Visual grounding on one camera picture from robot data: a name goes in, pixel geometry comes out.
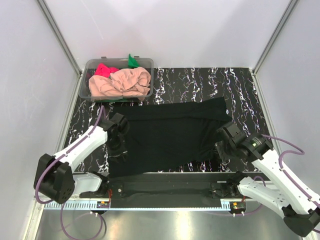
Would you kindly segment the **black t shirt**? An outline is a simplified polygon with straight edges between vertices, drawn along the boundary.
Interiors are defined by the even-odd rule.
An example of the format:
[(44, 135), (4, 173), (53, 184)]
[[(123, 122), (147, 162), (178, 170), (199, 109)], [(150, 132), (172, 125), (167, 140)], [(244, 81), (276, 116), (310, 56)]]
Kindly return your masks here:
[(112, 178), (174, 170), (190, 162), (215, 158), (217, 130), (232, 118), (223, 97), (202, 102), (114, 106), (110, 117), (123, 115), (125, 160), (108, 160)]

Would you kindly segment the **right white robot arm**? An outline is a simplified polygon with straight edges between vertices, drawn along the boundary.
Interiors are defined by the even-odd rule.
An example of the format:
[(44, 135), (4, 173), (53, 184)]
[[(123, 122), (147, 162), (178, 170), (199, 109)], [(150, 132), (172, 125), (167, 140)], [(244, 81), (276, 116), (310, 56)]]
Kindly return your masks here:
[(278, 154), (271, 142), (272, 136), (254, 133), (247, 136), (233, 122), (217, 130), (217, 151), (221, 158), (244, 159), (258, 168), (278, 189), (275, 192), (257, 183), (247, 174), (237, 171), (214, 193), (221, 197), (240, 196), (251, 198), (266, 206), (284, 221), (285, 225), (300, 237), (307, 237), (320, 223), (320, 196), (309, 188), (284, 163), (286, 154), (304, 155), (296, 147)]

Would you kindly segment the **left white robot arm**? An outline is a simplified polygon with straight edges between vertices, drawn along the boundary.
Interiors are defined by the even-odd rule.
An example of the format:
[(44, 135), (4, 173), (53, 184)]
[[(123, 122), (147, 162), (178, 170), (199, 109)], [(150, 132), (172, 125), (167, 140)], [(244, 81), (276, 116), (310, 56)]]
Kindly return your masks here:
[(81, 198), (108, 197), (109, 178), (95, 171), (76, 173), (76, 168), (97, 148), (105, 145), (108, 160), (124, 162), (128, 151), (125, 135), (129, 130), (127, 119), (116, 113), (111, 119), (98, 120), (71, 145), (38, 161), (34, 178), (35, 197), (43, 194), (49, 201), (64, 204), (73, 196)]

